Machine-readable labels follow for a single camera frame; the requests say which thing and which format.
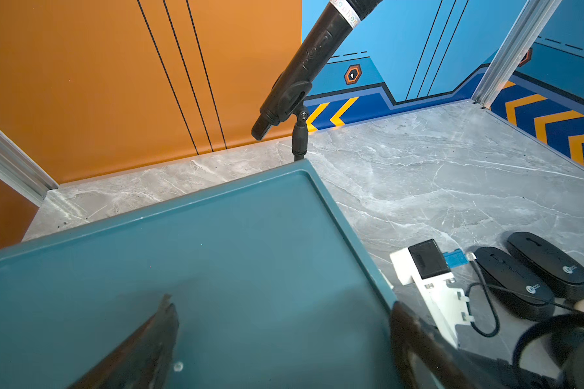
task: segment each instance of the black computer mouse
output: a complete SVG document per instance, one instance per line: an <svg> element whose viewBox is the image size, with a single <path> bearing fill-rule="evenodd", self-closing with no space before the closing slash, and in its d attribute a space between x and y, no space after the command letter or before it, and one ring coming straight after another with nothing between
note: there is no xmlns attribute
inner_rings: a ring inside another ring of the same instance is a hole
<svg viewBox="0 0 584 389"><path fill-rule="evenodd" d="M547 240L530 232L508 237L508 252L541 277L558 297L584 299L584 267Z"/></svg>
<svg viewBox="0 0 584 389"><path fill-rule="evenodd" d="M495 247L481 247L474 252L476 262L483 269L487 284L511 291L532 294L532 297L554 300L549 286L518 260ZM554 314L555 306L519 294L490 288L493 294L513 314L532 321L543 321Z"/></svg>

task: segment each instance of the teal tray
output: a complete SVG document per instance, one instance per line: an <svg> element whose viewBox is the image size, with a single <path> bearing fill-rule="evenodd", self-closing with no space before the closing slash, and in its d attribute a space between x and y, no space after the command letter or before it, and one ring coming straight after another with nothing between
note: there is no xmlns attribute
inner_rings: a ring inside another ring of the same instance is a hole
<svg viewBox="0 0 584 389"><path fill-rule="evenodd" d="M394 293L306 160L0 251L0 388L64 388L172 295L167 388L399 388Z"/></svg>

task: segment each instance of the black microphone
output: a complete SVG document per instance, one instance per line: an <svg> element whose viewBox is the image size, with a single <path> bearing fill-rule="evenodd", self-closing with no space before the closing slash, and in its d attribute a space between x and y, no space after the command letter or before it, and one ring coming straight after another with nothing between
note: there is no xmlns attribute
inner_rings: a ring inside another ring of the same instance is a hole
<svg viewBox="0 0 584 389"><path fill-rule="evenodd" d="M290 114L303 105L305 96L311 90L311 82L350 31L361 20L366 19L380 2L381 0L329 1L262 104L260 117L251 130L255 139L261 141L271 126L278 126L282 121L288 120Z"/></svg>

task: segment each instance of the white plastic bracket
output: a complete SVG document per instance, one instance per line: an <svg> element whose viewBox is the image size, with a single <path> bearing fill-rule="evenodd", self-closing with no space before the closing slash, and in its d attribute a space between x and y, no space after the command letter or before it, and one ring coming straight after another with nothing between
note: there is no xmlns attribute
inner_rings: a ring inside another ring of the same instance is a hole
<svg viewBox="0 0 584 389"><path fill-rule="evenodd" d="M469 298L461 288L450 288L455 282L452 272L422 279L408 248L389 254L398 280L403 285L415 283L421 293L439 333L452 346L458 348L456 325L471 325L474 318L469 315Z"/></svg>

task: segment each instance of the tray rim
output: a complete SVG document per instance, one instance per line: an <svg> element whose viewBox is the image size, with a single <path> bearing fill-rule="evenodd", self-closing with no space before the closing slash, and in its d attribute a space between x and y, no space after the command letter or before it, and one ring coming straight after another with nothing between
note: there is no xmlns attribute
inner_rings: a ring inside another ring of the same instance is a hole
<svg viewBox="0 0 584 389"><path fill-rule="evenodd" d="M337 226L340 234L343 236L350 251L354 255L359 267L363 270L364 275L368 279L374 293L381 298L383 306L389 313L397 298L392 291L389 284L387 284L379 268L374 263L370 254L367 252L363 243L352 229L348 220L337 206L335 200L327 190L326 186L320 180L320 177L309 160L303 159L290 164L275 167L273 169L248 175L229 181L227 183L220 183L209 188L201 189L179 197L171 198L162 202L151 204L130 210L123 214L107 217L96 222L73 227L68 230L59 231L43 237L31 239L26 242L18 243L16 245L0 249L0 267L7 265L8 260L17 256L41 250L56 245L62 245L72 240L78 240L90 235L102 233L117 227L122 227L130 223L140 222L149 217L162 215L166 212L177 210L185 206L192 206L199 202L204 202L216 198L221 195L229 194L230 192L240 191L250 188L265 181L279 179L286 175L302 174L312 184L313 189L318 194L322 205L327 209L333 222Z"/></svg>

